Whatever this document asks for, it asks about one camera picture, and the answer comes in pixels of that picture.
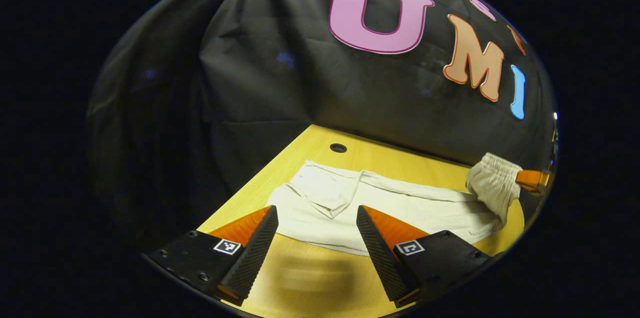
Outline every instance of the white cloth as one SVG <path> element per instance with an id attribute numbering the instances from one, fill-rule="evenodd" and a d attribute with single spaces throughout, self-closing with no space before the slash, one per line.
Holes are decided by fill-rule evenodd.
<path id="1" fill-rule="evenodd" d="M 447 229 L 469 243 L 489 236 L 498 217 L 466 192 L 397 181 L 307 161 L 267 205 L 278 208 L 277 233 L 320 247 L 368 256 L 356 225 L 366 205 L 427 233 Z"/>
<path id="2" fill-rule="evenodd" d="M 466 174 L 466 188 L 500 217 L 499 229 L 507 224 L 509 207 L 520 195 L 516 177 L 521 170 L 519 165 L 487 152 Z"/>

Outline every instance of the black textured finger pad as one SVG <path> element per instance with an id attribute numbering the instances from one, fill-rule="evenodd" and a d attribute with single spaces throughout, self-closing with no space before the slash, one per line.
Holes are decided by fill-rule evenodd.
<path id="1" fill-rule="evenodd" d="M 278 213 L 276 207 L 272 206 L 249 239 L 238 261 L 222 279 L 221 285 L 240 299 L 246 299 L 249 296 L 251 286 L 272 244 L 276 229 L 278 229 Z"/>
<path id="2" fill-rule="evenodd" d="M 366 212 L 363 206 L 358 207 L 356 219 L 358 230 L 361 232 L 360 235 L 387 297 L 389 300 L 400 299 L 416 288 L 418 284 L 402 268 Z"/>

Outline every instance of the white pants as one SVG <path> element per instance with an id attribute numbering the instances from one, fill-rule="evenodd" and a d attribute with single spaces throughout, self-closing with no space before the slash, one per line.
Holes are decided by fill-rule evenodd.
<path id="1" fill-rule="evenodd" d="M 476 243 L 499 229 L 498 216 L 470 193 L 338 169 L 307 161 L 267 205 L 278 208 L 277 233 L 320 247 L 368 256 L 356 226 L 366 205 L 427 233 L 450 230 Z"/>

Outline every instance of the orange clip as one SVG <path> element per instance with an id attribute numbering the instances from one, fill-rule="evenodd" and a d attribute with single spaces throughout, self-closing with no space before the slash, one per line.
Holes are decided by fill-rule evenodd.
<path id="1" fill-rule="evenodd" d="M 544 193 L 549 183 L 549 172 L 537 170 L 521 170 L 516 176 L 516 183 L 530 192 Z"/>

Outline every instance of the letter m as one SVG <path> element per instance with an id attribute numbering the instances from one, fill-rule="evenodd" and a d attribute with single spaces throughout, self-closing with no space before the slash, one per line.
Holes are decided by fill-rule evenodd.
<path id="1" fill-rule="evenodd" d="M 505 54 L 494 42 L 489 42 L 483 52 L 478 36 L 469 23 L 451 14 L 448 19 L 455 26 L 456 47 L 451 64 L 443 69 L 444 76 L 458 84 L 465 84 L 469 80 L 466 73 L 468 63 L 471 87 L 477 88 L 486 76 L 480 85 L 480 92 L 490 101 L 497 101 Z"/>

